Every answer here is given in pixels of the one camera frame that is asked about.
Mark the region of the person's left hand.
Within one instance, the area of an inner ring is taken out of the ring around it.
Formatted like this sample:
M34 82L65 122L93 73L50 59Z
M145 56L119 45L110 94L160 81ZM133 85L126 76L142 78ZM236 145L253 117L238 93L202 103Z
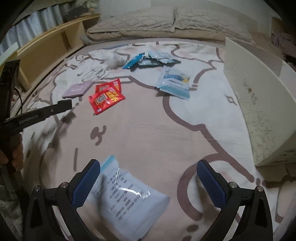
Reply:
M17 133L1 141L1 164L11 164L16 171L23 168L23 137Z

